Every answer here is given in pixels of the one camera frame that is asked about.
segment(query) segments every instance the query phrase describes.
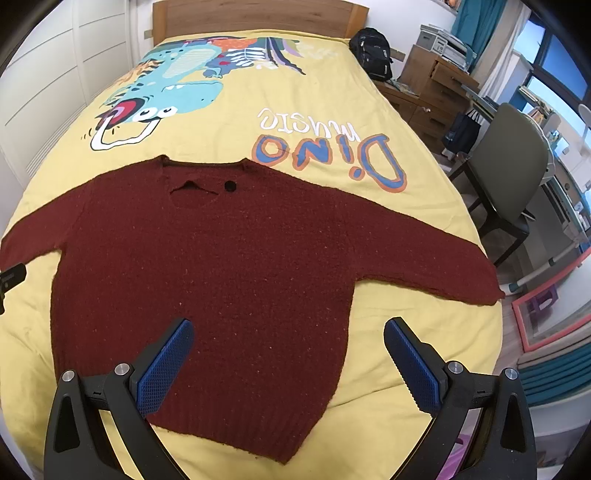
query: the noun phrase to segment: blue gripper pad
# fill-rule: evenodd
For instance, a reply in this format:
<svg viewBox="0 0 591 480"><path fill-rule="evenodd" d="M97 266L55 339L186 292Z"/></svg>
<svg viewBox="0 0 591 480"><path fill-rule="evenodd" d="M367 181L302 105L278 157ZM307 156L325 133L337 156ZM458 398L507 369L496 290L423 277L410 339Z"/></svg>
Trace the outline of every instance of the blue gripper pad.
<svg viewBox="0 0 591 480"><path fill-rule="evenodd" d="M136 405L143 417L158 411L193 346L193 324L184 320L138 382Z"/></svg>
<svg viewBox="0 0 591 480"><path fill-rule="evenodd" d="M419 410L437 414L441 409L439 382L394 319L386 322L384 344Z"/></svg>

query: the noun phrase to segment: dino music text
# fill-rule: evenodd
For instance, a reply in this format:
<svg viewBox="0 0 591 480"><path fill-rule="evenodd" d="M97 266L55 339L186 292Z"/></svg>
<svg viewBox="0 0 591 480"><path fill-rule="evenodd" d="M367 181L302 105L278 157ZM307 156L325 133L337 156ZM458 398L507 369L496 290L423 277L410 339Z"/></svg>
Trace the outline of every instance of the dino music text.
<svg viewBox="0 0 591 480"><path fill-rule="evenodd" d="M290 158L293 168L301 171L310 161L331 165L334 156L339 155L351 165L349 177L352 180L360 181L367 174L386 192L398 193L406 188L407 176L388 146L389 138L384 134L360 139L351 123L339 125L333 120L317 122L312 116L298 112L273 113L266 107L260 111L258 118L261 118L263 130L274 131L273 134L260 135L252 147L251 158L263 165L272 167ZM309 137L299 140L297 145L290 145L284 134L294 132L309 134ZM391 171L378 171L371 163L370 153L377 153L378 150L388 160Z"/></svg>

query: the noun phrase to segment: wooden cabinet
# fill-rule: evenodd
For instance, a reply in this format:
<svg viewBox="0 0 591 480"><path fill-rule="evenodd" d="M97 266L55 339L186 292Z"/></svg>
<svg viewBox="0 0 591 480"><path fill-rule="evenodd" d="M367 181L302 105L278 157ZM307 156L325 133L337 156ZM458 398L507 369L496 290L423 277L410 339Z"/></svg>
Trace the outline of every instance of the wooden cabinet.
<svg viewBox="0 0 591 480"><path fill-rule="evenodd" d="M462 85L478 92L478 82L436 53L417 45L413 46L398 80L417 95L402 93L388 83L374 83L423 143L431 151L441 153L443 135L456 115L470 108Z"/></svg>
<svg viewBox="0 0 591 480"><path fill-rule="evenodd" d="M407 123L410 122L410 119L414 115L414 111L417 109L415 97L402 93L389 83L380 82L378 80L374 80L374 83L381 94L386 97L386 100L390 102L390 105L400 113L402 120Z"/></svg>

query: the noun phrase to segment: metal screw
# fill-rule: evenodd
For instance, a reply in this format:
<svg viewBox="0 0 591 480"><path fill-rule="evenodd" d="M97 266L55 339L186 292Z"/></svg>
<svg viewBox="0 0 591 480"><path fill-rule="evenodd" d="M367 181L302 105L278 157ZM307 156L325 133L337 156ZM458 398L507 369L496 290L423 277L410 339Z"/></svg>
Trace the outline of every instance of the metal screw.
<svg viewBox="0 0 591 480"><path fill-rule="evenodd" d="M519 376L519 373L517 373L517 370L513 368L507 368L505 370L505 375L509 380L515 380Z"/></svg>
<svg viewBox="0 0 591 480"><path fill-rule="evenodd" d="M464 371L464 366L460 362L449 362L447 368L453 374L461 374Z"/></svg>
<svg viewBox="0 0 591 480"><path fill-rule="evenodd" d="M67 372L64 372L64 374L61 376L61 379L64 382L69 382L70 380L72 380L72 378L74 378L76 376L76 374L74 373L73 370L68 370Z"/></svg>
<svg viewBox="0 0 591 480"><path fill-rule="evenodd" d="M119 364L115 367L115 374L116 375L125 375L129 372L129 365L128 364Z"/></svg>

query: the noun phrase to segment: red sweater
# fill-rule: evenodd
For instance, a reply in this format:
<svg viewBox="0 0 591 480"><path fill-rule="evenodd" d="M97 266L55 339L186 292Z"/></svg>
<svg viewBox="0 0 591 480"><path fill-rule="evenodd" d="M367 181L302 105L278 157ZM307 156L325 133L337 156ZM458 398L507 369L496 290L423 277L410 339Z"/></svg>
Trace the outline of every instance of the red sweater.
<svg viewBox="0 0 591 480"><path fill-rule="evenodd" d="M186 317L196 344L149 421L283 463L335 392L356 281L503 296L475 244L249 160L100 175L20 220L0 269L54 250L56 375L104 374Z"/></svg>

